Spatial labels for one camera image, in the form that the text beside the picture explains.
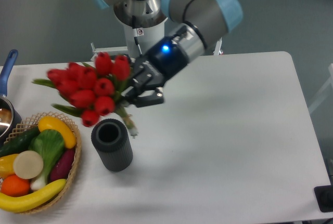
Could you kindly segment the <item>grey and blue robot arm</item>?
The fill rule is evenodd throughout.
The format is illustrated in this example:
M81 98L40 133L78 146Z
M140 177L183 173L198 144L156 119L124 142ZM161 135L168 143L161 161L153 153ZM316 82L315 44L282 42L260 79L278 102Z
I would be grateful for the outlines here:
M163 87L243 19L239 0L94 0L111 7L126 32L132 75L119 106L164 102Z

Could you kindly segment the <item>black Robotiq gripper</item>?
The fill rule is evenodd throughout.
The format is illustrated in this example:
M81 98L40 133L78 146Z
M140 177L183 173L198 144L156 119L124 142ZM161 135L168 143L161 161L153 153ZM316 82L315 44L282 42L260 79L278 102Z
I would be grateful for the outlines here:
M188 64L186 54L175 38L164 37L135 62L126 55L117 55L111 68L112 75L130 75L132 86L121 92L121 106L137 108L164 103L162 86Z

